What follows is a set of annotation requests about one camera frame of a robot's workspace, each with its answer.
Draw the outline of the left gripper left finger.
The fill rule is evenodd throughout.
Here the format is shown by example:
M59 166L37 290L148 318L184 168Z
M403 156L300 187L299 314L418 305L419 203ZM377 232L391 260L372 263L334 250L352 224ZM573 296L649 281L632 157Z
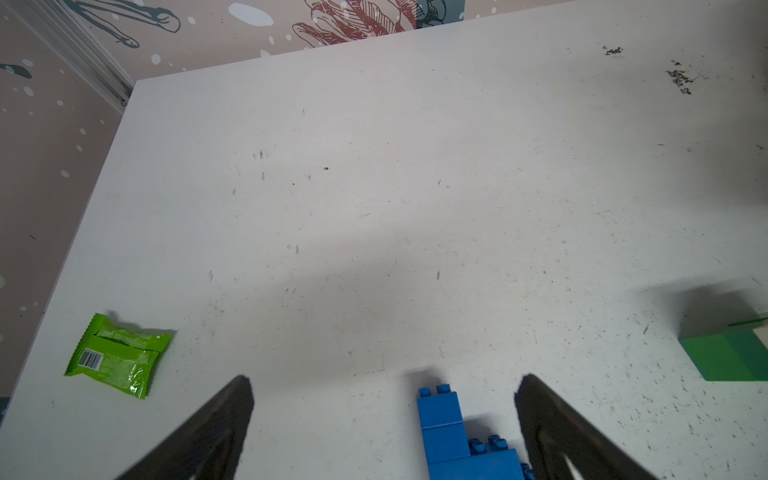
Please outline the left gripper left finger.
M254 408L250 380L238 375L122 479L232 479Z

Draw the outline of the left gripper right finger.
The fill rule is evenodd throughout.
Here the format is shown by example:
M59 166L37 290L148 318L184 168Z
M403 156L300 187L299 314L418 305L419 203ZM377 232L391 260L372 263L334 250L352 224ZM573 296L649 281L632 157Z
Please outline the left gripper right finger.
M514 400L537 479L655 479L537 376L522 378Z

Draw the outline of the long blue lego brick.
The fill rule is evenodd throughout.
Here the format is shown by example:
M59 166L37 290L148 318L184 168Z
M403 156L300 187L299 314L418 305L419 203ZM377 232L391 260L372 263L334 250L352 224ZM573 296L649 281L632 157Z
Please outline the long blue lego brick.
M429 478L533 479L532 467L499 435L471 438L458 395L448 384L418 390L417 410Z

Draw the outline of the long green lego brick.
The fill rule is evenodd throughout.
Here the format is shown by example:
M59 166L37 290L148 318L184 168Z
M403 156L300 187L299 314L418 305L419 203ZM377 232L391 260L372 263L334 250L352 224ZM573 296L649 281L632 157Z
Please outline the long green lego brick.
M706 381L767 381L767 318L732 323L679 343Z

